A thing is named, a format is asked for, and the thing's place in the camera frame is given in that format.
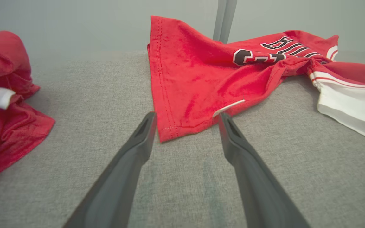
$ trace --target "gray fabric surface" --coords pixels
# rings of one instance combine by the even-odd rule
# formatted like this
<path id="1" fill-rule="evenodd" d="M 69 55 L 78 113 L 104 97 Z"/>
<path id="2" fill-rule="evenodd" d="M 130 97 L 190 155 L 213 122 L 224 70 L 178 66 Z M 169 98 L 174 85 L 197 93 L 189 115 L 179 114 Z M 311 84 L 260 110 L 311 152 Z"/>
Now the gray fabric surface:
<path id="1" fill-rule="evenodd" d="M 153 110 L 146 52 L 32 66 L 42 89 L 28 103 L 56 124 L 0 174 L 0 228 L 61 227 Z M 288 78 L 234 121 L 312 227 L 365 227 L 365 137 L 318 113 L 317 100 L 307 77 Z M 129 227 L 245 226 L 217 126 L 162 144 L 155 138 Z"/>

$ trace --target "gray wall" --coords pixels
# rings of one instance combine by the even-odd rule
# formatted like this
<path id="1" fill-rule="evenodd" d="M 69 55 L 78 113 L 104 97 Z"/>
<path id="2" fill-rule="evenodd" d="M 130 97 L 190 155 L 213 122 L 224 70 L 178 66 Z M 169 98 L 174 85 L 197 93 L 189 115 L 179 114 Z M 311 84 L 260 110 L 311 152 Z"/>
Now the gray wall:
<path id="1" fill-rule="evenodd" d="M 340 51 L 365 52 L 365 1 L 238 0 L 229 42 L 286 30 L 339 35 Z"/>
<path id="2" fill-rule="evenodd" d="M 184 20 L 213 36 L 218 0 L 0 0 L 0 30 L 18 34 L 31 59 L 143 50 L 150 15 Z M 340 36 L 365 52 L 365 1 L 239 0 L 229 42 L 298 29 Z"/>

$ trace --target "red garment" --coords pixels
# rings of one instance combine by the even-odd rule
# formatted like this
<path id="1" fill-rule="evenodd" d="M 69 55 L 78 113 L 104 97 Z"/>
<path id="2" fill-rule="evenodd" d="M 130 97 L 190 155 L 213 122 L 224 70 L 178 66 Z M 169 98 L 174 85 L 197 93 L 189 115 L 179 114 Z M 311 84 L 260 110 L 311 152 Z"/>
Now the red garment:
<path id="1" fill-rule="evenodd" d="M 294 30 L 223 44 L 180 20 L 151 20 L 147 49 L 162 142 L 209 128 L 225 106 L 238 102 L 227 110 L 235 115 L 263 101 L 288 76 L 365 86 L 365 65 L 332 61 L 337 35 L 322 39 Z"/>
<path id="2" fill-rule="evenodd" d="M 32 83 L 29 58 L 21 39 L 11 32 L 0 32 L 0 87 L 11 97 L 6 110 L 0 109 L 0 172 L 40 144 L 54 120 L 25 103 L 39 86 Z"/>

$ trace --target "clothing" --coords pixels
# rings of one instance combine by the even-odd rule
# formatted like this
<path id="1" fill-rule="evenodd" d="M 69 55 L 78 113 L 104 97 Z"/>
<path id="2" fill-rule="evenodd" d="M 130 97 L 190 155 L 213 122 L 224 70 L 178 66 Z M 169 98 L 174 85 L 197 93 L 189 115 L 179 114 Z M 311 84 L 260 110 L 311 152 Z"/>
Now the clothing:
<path id="1" fill-rule="evenodd" d="M 321 92 L 318 110 L 365 136 L 365 65 L 334 61 L 338 36 L 293 30 L 223 44 L 180 20 L 151 20 L 148 57 L 162 142 L 203 131 L 220 111 L 235 115 L 285 78 L 304 74 Z"/>
<path id="2" fill-rule="evenodd" d="M 36 111 L 25 99 L 39 86 L 32 83 L 31 68 L 21 39 L 0 32 L 0 172 L 40 144 L 54 120 Z"/>

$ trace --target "red and white garment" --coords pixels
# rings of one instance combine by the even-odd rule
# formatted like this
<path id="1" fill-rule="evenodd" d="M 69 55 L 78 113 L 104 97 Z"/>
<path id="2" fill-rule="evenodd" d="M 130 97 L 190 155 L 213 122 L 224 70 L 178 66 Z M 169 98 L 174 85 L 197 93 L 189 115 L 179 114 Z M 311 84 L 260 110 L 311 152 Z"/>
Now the red and white garment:
<path id="1" fill-rule="evenodd" d="M 0 32 L 0 172 L 39 145 L 54 124 L 24 101 L 40 89 L 30 73 L 21 39 Z"/>
<path id="2" fill-rule="evenodd" d="M 365 136 L 365 65 L 334 60 L 337 35 L 292 30 L 223 44 L 180 20 L 151 20 L 147 49 L 162 142 L 203 131 L 219 112 L 237 114 L 304 74 L 320 91 L 318 111 Z"/>

